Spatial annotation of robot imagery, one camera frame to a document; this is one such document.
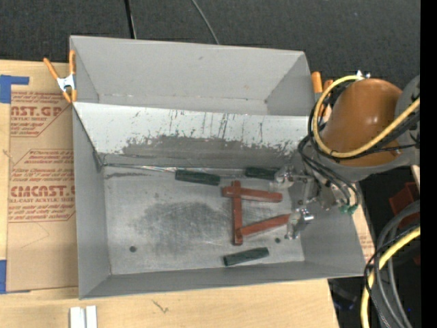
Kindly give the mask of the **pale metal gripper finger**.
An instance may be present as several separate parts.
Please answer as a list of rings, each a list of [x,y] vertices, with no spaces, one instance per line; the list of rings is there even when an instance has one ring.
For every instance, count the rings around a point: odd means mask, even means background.
[[[313,222],[313,220],[314,215],[306,208],[292,213],[289,221],[287,222],[287,232],[285,234],[285,238],[289,240],[296,240],[300,238],[302,232]]]
[[[270,182],[270,191],[280,192],[292,187],[296,182],[296,170],[293,165],[284,165],[274,173],[273,181]]]

